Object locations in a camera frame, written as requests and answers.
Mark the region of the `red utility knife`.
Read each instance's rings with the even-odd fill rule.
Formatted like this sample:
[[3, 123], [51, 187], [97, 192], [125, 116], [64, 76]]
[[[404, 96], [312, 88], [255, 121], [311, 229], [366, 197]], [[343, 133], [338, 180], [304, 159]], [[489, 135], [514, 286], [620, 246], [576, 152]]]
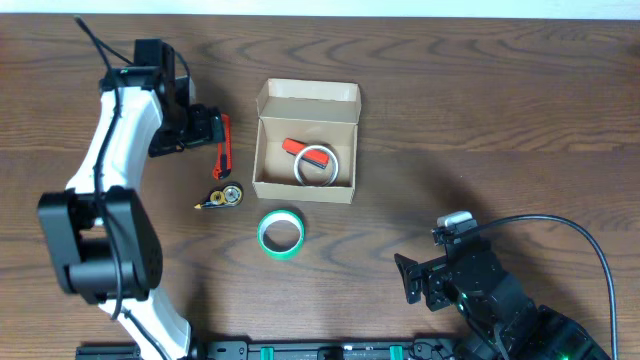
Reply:
[[231, 122], [227, 114], [222, 113], [214, 119], [213, 135], [218, 153], [212, 175], [216, 180], [221, 180], [232, 171]]

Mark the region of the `white tape roll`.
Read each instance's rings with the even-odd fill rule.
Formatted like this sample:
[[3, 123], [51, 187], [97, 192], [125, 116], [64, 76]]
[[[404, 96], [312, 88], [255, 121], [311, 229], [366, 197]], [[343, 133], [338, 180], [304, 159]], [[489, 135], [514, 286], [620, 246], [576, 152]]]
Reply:
[[329, 157], [329, 160], [332, 164], [332, 172], [330, 177], [321, 184], [321, 187], [327, 187], [332, 185], [336, 181], [339, 175], [339, 171], [340, 171], [339, 161], [335, 153], [332, 150], [330, 150], [328, 147], [323, 145], [308, 145], [304, 147], [295, 156], [294, 163], [293, 163], [293, 173], [294, 173], [295, 179], [298, 181], [298, 183], [301, 186], [306, 186], [306, 187], [309, 186], [309, 184], [303, 179], [303, 176], [301, 175], [300, 162], [302, 161], [303, 157], [312, 150], [319, 150]]

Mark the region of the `red black stapler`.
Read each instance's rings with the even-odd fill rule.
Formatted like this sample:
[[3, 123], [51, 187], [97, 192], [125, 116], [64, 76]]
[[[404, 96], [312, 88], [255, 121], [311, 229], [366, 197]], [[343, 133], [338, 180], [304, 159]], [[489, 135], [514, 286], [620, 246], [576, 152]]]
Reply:
[[[297, 156], [306, 147], [305, 143], [291, 138], [286, 138], [282, 143], [282, 149], [294, 156]], [[330, 160], [329, 155], [321, 150], [309, 150], [303, 155], [302, 159], [321, 169], [325, 169]]]

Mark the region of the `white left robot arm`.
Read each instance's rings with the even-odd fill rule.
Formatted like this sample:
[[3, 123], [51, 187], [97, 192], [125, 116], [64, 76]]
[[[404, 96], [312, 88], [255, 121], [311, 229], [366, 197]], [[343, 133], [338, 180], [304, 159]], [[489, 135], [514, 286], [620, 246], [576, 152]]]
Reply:
[[110, 68], [88, 152], [37, 214], [58, 284], [98, 306], [135, 340], [143, 359], [205, 359], [207, 345], [160, 282], [161, 244], [138, 195], [150, 157], [214, 143], [230, 164], [230, 119], [194, 101], [190, 75], [172, 65]]

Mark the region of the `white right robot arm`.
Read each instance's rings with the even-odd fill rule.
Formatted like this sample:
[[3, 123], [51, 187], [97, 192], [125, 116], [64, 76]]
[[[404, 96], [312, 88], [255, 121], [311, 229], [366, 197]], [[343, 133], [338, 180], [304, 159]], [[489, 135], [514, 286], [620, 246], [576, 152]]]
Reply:
[[574, 320], [537, 306], [506, 271], [487, 240], [466, 239], [442, 257], [419, 263], [394, 255], [407, 302], [424, 299], [430, 311], [450, 305], [471, 328], [453, 346], [456, 359], [607, 359]]

